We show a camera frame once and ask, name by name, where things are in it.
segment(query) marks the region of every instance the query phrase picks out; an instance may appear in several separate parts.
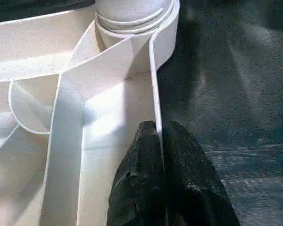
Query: white divider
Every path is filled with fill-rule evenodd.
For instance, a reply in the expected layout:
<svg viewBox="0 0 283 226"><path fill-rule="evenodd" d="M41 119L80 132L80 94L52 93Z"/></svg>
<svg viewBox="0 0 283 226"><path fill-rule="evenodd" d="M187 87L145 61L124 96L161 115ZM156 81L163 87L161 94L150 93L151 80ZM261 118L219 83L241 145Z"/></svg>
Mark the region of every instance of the white divider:
<svg viewBox="0 0 283 226"><path fill-rule="evenodd" d="M95 22L92 21L76 45L71 59L66 66L72 67L89 60L92 57L97 56L105 49L106 47L100 35L99 29Z"/></svg>
<svg viewBox="0 0 283 226"><path fill-rule="evenodd" d="M149 57L151 67L151 77L154 95L154 106L156 116L156 130L160 136L161 148L163 147L162 142L162 121L160 112L158 82L157 82L157 69L166 62L172 55L175 42L176 32L179 15L179 0L175 0L173 11L170 17L160 26L159 29L151 36L149 41Z"/></svg>
<svg viewBox="0 0 283 226"><path fill-rule="evenodd" d="M94 14L91 6L0 23L0 80L58 73Z"/></svg>
<svg viewBox="0 0 283 226"><path fill-rule="evenodd" d="M141 36L138 39L131 37L120 41L94 58L68 69L62 76L86 101L130 75L148 72L149 57L144 57L145 54L141 53L141 49L147 46L148 39L149 36Z"/></svg>
<svg viewBox="0 0 283 226"><path fill-rule="evenodd" d="M83 107L81 97L61 76L51 122L40 226L76 225Z"/></svg>
<svg viewBox="0 0 283 226"><path fill-rule="evenodd" d="M33 199L36 187L31 182L45 167L47 146L47 136L29 133L20 126L1 145L0 225L13 225ZM43 177L38 177L33 183L41 186L42 181Z"/></svg>
<svg viewBox="0 0 283 226"><path fill-rule="evenodd" d="M12 81L8 101L18 123L35 134L49 134L58 74Z"/></svg>

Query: curved edge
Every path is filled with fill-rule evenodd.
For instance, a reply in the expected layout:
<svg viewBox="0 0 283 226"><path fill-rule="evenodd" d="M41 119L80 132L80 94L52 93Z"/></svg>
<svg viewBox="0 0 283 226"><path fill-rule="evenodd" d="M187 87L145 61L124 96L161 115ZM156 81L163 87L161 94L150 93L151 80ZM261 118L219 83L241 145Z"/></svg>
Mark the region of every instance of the curved edge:
<svg viewBox="0 0 283 226"><path fill-rule="evenodd" d="M107 25L128 27L128 26L136 26L136 25L140 25L140 24L149 22L150 20L153 20L154 18L158 17L162 13L162 11L163 11L163 8L160 8L159 10L157 10L156 12L152 13L151 15L149 15L145 18L142 18L142 19L139 19L139 20L133 20L133 21L125 21L125 22L107 19L107 18L103 17L100 13L98 13L96 15L98 16L100 21L106 23Z"/></svg>
<svg viewBox="0 0 283 226"><path fill-rule="evenodd" d="M14 80L10 81L9 84L9 89L8 89L8 105L10 108L10 112L12 113L12 115L14 116L15 120L17 121L17 123L25 130L27 130L28 132L34 133L34 134L38 134L38 135L49 135L50 134L50 129L48 132L38 132L35 130L32 130L30 128L28 128L27 126L25 126L16 116L14 110L13 110L13 106L12 106L12 100L11 100L11 92L12 92L12 88L13 88L13 84L14 84Z"/></svg>
<svg viewBox="0 0 283 226"><path fill-rule="evenodd" d="M139 34L139 33L143 33L143 32L147 32L157 26L159 26L163 21L165 21L168 16L170 16L173 8L174 8L174 4L175 4L175 0L171 0L170 5L168 7L168 9L166 10L166 12L162 15L162 17L160 17L158 20L156 20L155 22L148 24L144 27L141 28L136 28L136 29L131 29L131 30L116 30L116 29L109 29L107 27L107 25L102 24L102 26L104 26L107 30L114 32L114 33L118 33L118 34Z"/></svg>

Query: white cylinder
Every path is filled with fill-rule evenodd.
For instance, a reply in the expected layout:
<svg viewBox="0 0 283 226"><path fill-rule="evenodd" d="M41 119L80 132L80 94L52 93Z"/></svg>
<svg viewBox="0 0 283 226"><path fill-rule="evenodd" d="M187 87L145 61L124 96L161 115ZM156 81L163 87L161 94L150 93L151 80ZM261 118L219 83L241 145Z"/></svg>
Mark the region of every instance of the white cylinder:
<svg viewBox="0 0 283 226"><path fill-rule="evenodd" d="M165 0L96 0L98 12L106 19L128 22L143 19L164 6Z"/></svg>
<svg viewBox="0 0 283 226"><path fill-rule="evenodd" d="M137 34L156 28L172 11L174 0L96 0L97 19L120 34Z"/></svg>

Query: white plastic structure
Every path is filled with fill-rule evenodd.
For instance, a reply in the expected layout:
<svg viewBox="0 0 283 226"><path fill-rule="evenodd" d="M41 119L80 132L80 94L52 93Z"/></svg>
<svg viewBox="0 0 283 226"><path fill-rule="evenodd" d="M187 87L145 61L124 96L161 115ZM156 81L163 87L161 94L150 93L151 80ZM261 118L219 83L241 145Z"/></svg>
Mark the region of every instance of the white plastic structure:
<svg viewBox="0 0 283 226"><path fill-rule="evenodd" d="M105 225L137 126L161 136L156 70L179 1L157 2L170 12L138 33L108 29L95 6L0 23L0 226Z"/></svg>

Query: gray floor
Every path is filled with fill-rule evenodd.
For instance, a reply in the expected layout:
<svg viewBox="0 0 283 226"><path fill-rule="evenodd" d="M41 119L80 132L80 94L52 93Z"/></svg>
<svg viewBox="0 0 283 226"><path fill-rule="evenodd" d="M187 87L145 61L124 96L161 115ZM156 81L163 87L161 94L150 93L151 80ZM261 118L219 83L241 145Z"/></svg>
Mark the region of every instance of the gray floor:
<svg viewBox="0 0 283 226"><path fill-rule="evenodd" d="M241 224L283 226L283 0L182 0L158 83L163 120L199 140Z"/></svg>

